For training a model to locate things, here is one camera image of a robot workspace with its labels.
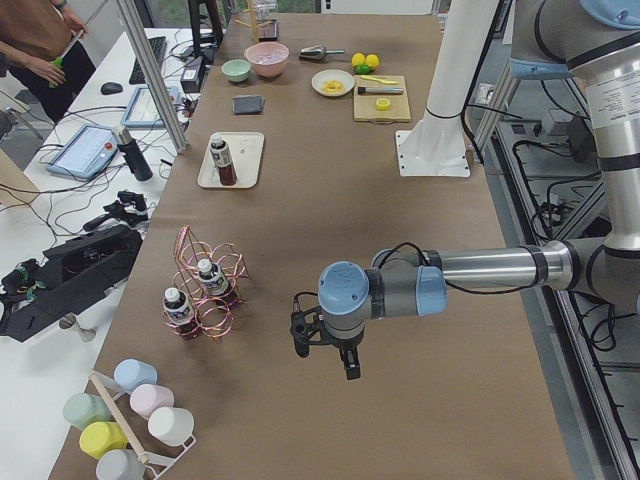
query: white desk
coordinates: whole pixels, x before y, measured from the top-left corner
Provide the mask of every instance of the white desk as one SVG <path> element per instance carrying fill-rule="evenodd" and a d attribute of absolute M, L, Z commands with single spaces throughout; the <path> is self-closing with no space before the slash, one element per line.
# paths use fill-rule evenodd
<path fill-rule="evenodd" d="M 152 29 L 147 34 L 149 37 L 167 37 L 167 55 L 177 43 L 186 42 L 184 47 L 188 46 L 191 38 L 187 29 Z M 132 65 L 133 52 L 123 34 L 76 98 L 70 111 L 106 105 L 126 106 L 135 89 L 135 86 L 128 84 Z M 181 65 L 175 58 L 164 62 L 163 76 L 174 74 L 167 78 L 167 85 L 179 86 Z M 103 96 L 100 94 L 100 87 L 106 81 L 121 83 L 124 91 Z M 122 109 L 81 113 L 86 118 L 109 127 L 119 124 L 122 114 Z M 85 123 L 89 122 L 71 115 L 59 123 L 45 143 L 64 144 Z M 152 133 L 132 130 L 131 133 L 134 137 L 143 139 L 145 144 L 152 144 L 144 155 L 153 170 L 153 177 L 146 182 L 138 182 L 125 166 L 108 186 L 104 185 L 103 180 L 98 180 L 97 183 L 103 187 L 95 187 L 86 193 L 53 195 L 51 222 L 63 212 L 84 207 L 90 197 L 101 190 L 104 191 L 93 198 L 88 208 L 62 217 L 59 223 L 72 232 L 79 231 L 85 222 L 104 213 L 102 206 L 114 202 L 119 190 L 143 193 L 148 205 L 158 202 L 165 184 L 165 180 L 159 175 L 160 159 L 173 161 L 175 150 L 164 129 L 157 129 Z M 144 149 L 145 145 L 140 143 L 140 147 Z M 41 191 L 77 186 L 78 182 L 53 176 L 46 171 L 40 161 L 47 161 L 52 157 L 53 154 L 38 153 L 25 170 L 27 176 Z M 123 162 L 122 155 L 118 154 L 111 165 Z M 163 175 L 168 173 L 168 168 L 163 167 Z M 49 197 L 50 195 L 41 195 L 33 203 L 34 209 L 43 217 L 49 212 Z M 61 228 L 54 228 L 59 233 L 64 233 Z M 58 243 L 68 238 L 71 237 L 62 238 Z M 42 260 L 42 251 L 51 247 L 52 243 L 53 235 L 49 228 L 27 207 L 1 212 L 0 277 L 4 277 L 21 261 L 29 258 Z M 75 332 L 60 330 L 57 324 L 51 325 L 25 343 L 0 337 L 0 438 L 3 444 L 0 480 L 42 480 L 48 477 L 69 429 L 62 417 L 62 408 L 70 396 L 84 391 L 87 374 L 102 347 L 122 288 L 120 286 L 113 289 L 105 300 L 78 316 L 80 325 L 97 329 L 97 335 L 90 343 L 83 343 Z"/>

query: green bowl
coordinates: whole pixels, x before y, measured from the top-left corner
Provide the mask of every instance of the green bowl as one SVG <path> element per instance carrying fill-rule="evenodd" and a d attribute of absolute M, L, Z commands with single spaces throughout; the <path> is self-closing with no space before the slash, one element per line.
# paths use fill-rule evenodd
<path fill-rule="evenodd" d="M 251 64 L 246 60 L 229 60 L 222 65 L 222 74 L 227 77 L 227 80 L 230 82 L 243 82 L 249 78 L 250 71 Z"/>

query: black keyboard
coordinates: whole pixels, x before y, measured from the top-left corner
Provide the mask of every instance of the black keyboard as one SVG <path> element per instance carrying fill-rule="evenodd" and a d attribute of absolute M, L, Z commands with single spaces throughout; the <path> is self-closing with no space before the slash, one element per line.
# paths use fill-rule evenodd
<path fill-rule="evenodd" d="M 164 54 L 167 51 L 167 37 L 153 37 L 149 39 L 149 45 L 151 46 L 151 50 L 153 51 L 153 56 L 156 57 L 156 61 L 158 65 L 162 64 L 164 60 Z M 140 83 L 145 83 L 144 72 L 140 67 L 140 62 L 136 59 L 133 64 L 133 70 L 131 71 L 131 76 L 129 77 L 129 85 L 138 85 Z"/>

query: plate with lemon slices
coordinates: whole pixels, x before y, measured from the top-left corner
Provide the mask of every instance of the plate with lemon slices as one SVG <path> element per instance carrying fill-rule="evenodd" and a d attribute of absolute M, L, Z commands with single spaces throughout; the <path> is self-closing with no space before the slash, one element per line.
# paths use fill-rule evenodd
<path fill-rule="evenodd" d="M 356 84 L 353 75 L 343 70 L 323 70 L 311 79 L 311 86 L 325 97 L 341 97 L 346 95 Z"/>

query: person's arm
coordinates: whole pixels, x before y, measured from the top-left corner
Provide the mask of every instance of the person's arm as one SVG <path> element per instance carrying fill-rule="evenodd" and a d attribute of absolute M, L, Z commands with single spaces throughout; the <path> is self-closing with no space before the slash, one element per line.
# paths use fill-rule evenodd
<path fill-rule="evenodd" d="M 51 62 L 47 62 L 38 57 L 32 57 L 4 42 L 0 42 L 0 52 L 4 53 L 7 58 L 7 63 L 10 65 L 27 68 L 54 85 L 60 85 L 64 82 L 64 72 Z"/>
<path fill-rule="evenodd" d="M 74 32 L 79 32 L 82 30 L 82 38 L 85 37 L 86 34 L 89 33 L 89 28 L 87 28 L 87 24 L 78 16 L 76 12 L 69 6 L 67 0 L 50 0 L 51 5 L 53 5 L 56 10 L 60 12 L 62 15 L 62 19 L 64 23 L 69 27 L 69 30 L 73 30 Z"/>

